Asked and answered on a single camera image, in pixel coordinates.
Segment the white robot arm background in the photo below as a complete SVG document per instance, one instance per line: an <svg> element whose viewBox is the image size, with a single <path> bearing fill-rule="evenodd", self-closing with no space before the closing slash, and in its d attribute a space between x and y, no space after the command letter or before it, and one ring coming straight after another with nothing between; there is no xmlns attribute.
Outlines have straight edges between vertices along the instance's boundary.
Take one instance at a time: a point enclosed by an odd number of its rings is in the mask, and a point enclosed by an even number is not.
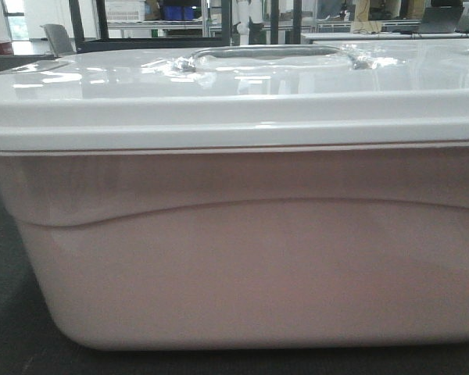
<svg viewBox="0 0 469 375"><path fill-rule="evenodd" d="M249 23L263 23L263 2L260 0L240 0L236 1L235 8L238 14L238 22L236 23L237 32L240 35L249 34Z"/></svg>

